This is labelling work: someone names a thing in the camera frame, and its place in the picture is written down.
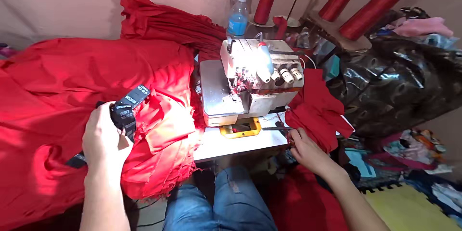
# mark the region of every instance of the person's right hand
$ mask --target person's right hand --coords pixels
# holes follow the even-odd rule
[[[344,171],[309,138],[303,128],[292,129],[289,134],[295,142],[295,147],[290,150],[293,157],[313,173],[326,178],[328,175]]]

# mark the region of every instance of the thigh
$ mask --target thigh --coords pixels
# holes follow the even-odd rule
[[[215,219],[225,230],[277,230],[273,217],[243,167],[223,170],[215,181]]]
[[[213,210],[204,194],[193,185],[182,185],[172,191],[165,211],[164,231],[218,230]]]

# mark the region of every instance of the red garment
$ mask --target red garment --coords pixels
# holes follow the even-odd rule
[[[185,11],[149,0],[121,0],[121,38],[162,39],[199,50],[199,61],[220,60],[220,48],[226,39],[226,29],[213,24],[209,17],[191,15]]]
[[[162,40],[54,39],[1,61],[0,229],[82,201],[87,167],[65,163],[82,150],[96,102],[119,100],[139,84],[152,94],[135,110],[124,192],[134,199],[155,197],[189,177],[197,144],[189,104],[192,69],[193,50]]]
[[[279,231],[348,231],[338,200],[298,165],[272,189],[268,208]]]
[[[331,152],[338,146],[335,131],[348,138],[353,128],[340,116],[344,114],[343,104],[329,93],[322,70],[305,69],[303,75],[303,91],[289,103],[286,123],[303,128],[323,151]]]

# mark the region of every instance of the stack of red fabric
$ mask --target stack of red fabric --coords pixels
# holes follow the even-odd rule
[[[149,0],[121,0],[121,5],[127,17],[122,21],[121,38],[170,40],[199,50],[200,61],[220,60],[226,30],[209,17]]]
[[[321,69],[305,69],[303,90],[289,103],[286,123],[292,128],[303,128],[306,134],[326,153],[337,148],[335,132],[350,137],[353,128],[342,118],[343,104],[334,98]]]
[[[123,168],[124,192],[134,199],[158,197],[194,170],[198,133],[192,115],[200,114],[190,104],[193,58],[195,49],[208,58],[219,56],[225,30],[204,16],[148,0],[121,3],[126,39],[48,40],[0,61],[5,101],[0,230],[61,213],[83,200],[87,168],[65,163],[82,150],[96,102],[119,100],[139,84],[152,94],[135,110],[137,132]]]

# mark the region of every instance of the electrical cord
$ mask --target electrical cord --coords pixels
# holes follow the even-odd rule
[[[315,66],[315,69],[316,69],[316,64],[315,64],[315,62],[313,62],[313,60],[312,60],[308,55],[305,55],[305,56],[313,63],[313,65]]]
[[[137,225],[136,227],[152,226],[152,225],[156,225],[156,224],[158,224],[158,223],[160,223],[160,222],[164,222],[164,221],[165,221],[165,219],[163,219],[163,220],[161,220],[161,221],[157,221],[157,222],[155,222],[155,223],[152,223],[152,224],[147,224],[147,225]]]
[[[149,207],[149,206],[152,206],[152,205],[153,205],[154,203],[156,203],[157,201],[159,201],[159,200],[156,200],[156,201],[154,201],[153,203],[151,203],[151,204],[149,204],[149,205],[139,207],[139,208],[137,208],[137,210],[142,210],[143,208],[147,208],[147,207]]]
[[[303,62],[303,69],[305,69],[305,68],[306,68],[306,66],[305,66],[305,61],[304,61],[302,58],[300,58],[300,57],[298,57],[298,58]]]

